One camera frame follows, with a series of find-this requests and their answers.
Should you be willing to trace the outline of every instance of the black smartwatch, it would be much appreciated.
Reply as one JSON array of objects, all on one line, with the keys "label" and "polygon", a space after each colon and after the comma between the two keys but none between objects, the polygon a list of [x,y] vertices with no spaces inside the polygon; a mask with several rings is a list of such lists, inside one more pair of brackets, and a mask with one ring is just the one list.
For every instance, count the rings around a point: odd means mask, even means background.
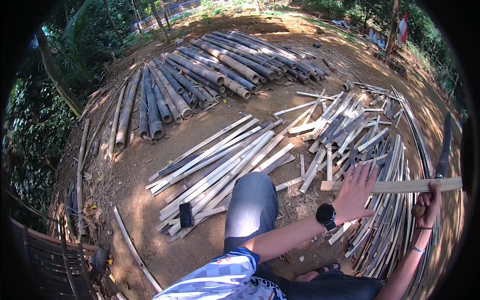
[{"label": "black smartwatch", "polygon": [[322,224],[330,231],[336,227],[335,225],[335,209],[332,205],[323,203],[317,208],[316,218],[318,223]]}]

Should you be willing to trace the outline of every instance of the wrist band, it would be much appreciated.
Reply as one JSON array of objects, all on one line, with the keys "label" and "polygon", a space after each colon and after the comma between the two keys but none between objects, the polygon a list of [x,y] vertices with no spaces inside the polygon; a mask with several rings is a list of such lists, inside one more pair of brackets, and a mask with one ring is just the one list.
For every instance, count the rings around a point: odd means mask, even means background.
[{"label": "wrist band", "polygon": [[415,247],[415,246],[412,245],[412,244],[410,244],[410,248],[412,248],[413,250],[418,251],[418,252],[420,252],[420,253],[424,253],[424,252],[425,252],[425,250],[422,250],[422,249],[420,249],[420,248],[417,248],[417,247]]}]

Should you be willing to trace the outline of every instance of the smartphone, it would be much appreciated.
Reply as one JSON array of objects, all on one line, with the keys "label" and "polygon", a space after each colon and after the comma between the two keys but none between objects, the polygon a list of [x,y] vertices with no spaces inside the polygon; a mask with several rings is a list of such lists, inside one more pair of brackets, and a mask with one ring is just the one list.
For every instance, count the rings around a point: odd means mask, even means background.
[{"label": "smartphone", "polygon": [[179,210],[180,210],[180,227],[181,228],[193,227],[192,205],[190,204],[190,202],[180,204]]}]

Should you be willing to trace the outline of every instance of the wooden fence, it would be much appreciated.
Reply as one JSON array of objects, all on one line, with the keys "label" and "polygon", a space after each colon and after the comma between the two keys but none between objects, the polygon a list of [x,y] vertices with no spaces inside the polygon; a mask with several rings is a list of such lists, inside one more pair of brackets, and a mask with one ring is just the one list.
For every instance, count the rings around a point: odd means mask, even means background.
[{"label": "wooden fence", "polygon": [[61,240],[29,229],[13,219],[11,222],[18,253],[34,278],[33,284],[45,299],[97,299],[84,259],[84,256],[95,254],[96,246],[68,241],[62,244]]}]

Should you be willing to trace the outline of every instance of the flag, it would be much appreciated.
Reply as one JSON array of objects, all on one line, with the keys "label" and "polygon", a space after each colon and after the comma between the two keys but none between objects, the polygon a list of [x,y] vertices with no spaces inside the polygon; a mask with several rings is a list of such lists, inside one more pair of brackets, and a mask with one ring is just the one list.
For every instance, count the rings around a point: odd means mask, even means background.
[{"label": "flag", "polygon": [[401,46],[406,43],[407,41],[407,11],[405,11],[405,15],[403,16],[402,21],[398,24],[398,39],[396,40],[396,44]]}]

